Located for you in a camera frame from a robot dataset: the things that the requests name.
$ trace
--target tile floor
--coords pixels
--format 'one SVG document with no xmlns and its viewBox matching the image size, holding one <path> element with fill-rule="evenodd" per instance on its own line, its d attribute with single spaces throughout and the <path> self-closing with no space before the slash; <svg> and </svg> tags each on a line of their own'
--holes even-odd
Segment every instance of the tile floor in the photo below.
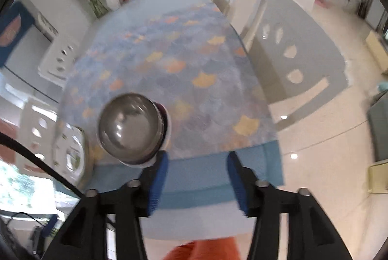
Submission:
<svg viewBox="0 0 388 260">
<path fill-rule="evenodd" d="M 312 17 L 347 61 L 350 85 L 309 117 L 279 132 L 285 180 L 281 188 L 291 191 L 309 188 L 355 258 L 367 226 L 366 169 L 373 157 L 366 111 L 370 97 L 377 92 L 377 83 L 384 78 L 364 43 L 370 28 L 363 20 L 334 7 L 325 9 L 317 5 Z M 274 121 L 309 101 L 326 86 L 327 82 L 322 80 L 299 96 L 270 105 Z M 291 158 L 292 153 L 297 154 L 296 159 Z M 282 215 L 281 224 L 279 259 L 286 259 L 286 215 Z M 110 259 L 116 259 L 113 235 L 109 234 Z M 242 259 L 248 254 L 250 241 L 250 233 L 237 236 Z M 162 259 L 181 243 L 146 239 L 148 258 Z"/>
</svg>

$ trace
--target stainless steel bowl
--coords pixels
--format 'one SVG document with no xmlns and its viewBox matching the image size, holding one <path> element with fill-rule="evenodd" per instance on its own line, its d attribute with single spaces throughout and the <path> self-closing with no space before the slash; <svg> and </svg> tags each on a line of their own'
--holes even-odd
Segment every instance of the stainless steel bowl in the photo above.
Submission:
<svg viewBox="0 0 388 260">
<path fill-rule="evenodd" d="M 102 110 L 97 128 L 102 148 L 129 165 L 150 160 L 160 148 L 163 134 L 164 121 L 158 108 L 136 93 L 109 102 Z"/>
</svg>

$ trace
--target dining table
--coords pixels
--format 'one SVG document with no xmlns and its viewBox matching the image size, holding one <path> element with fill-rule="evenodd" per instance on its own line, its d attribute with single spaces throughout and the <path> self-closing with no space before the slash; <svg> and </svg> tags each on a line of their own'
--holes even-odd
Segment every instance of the dining table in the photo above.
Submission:
<svg viewBox="0 0 388 260">
<path fill-rule="evenodd" d="M 211 239 L 252 232 L 226 169 L 236 151 L 259 179 L 283 184 L 277 132 L 244 45 L 210 0 L 129 0 L 85 36 L 59 105 L 66 124 L 87 137 L 94 167 L 84 187 L 115 190 L 142 167 L 106 153 L 97 138 L 104 106 L 136 92 L 171 118 L 169 167 L 158 209 L 141 218 L 153 239 Z"/>
</svg>

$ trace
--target patterned tablecloth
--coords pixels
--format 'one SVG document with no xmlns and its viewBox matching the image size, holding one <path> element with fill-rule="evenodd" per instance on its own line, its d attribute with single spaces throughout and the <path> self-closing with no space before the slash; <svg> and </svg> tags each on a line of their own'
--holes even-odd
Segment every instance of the patterned tablecloth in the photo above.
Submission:
<svg viewBox="0 0 388 260">
<path fill-rule="evenodd" d="M 260 178 L 283 183 L 275 127 L 241 40 L 213 4 L 151 19 L 142 26 L 98 32 L 67 82 L 57 132 L 82 128 L 94 157 L 87 185 L 119 188 L 137 177 L 102 150 L 96 127 L 113 97 L 138 92 L 171 116 L 171 160 L 160 208 L 187 208 L 234 199 L 226 155 L 238 150 Z"/>
</svg>

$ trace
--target screw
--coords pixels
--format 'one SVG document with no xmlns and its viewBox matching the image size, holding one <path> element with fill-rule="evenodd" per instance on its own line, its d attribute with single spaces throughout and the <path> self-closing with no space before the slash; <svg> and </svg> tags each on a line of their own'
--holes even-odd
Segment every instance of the screw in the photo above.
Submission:
<svg viewBox="0 0 388 260">
<path fill-rule="evenodd" d="M 267 188 L 269 186 L 269 182 L 266 180 L 256 180 L 255 184 L 259 188 Z"/>
<path fill-rule="evenodd" d="M 97 195 L 98 191 L 96 189 L 89 189 L 86 191 L 87 197 L 95 197 Z"/>
<path fill-rule="evenodd" d="M 130 180 L 129 182 L 127 182 L 127 186 L 129 188 L 137 188 L 140 186 L 140 181 L 137 179 Z"/>
<path fill-rule="evenodd" d="M 298 190 L 298 193 L 299 193 L 300 195 L 302 195 L 302 196 L 309 196 L 309 195 L 310 195 L 310 191 L 309 191 L 309 189 L 307 189 L 307 188 L 300 188 L 300 189 Z"/>
</svg>

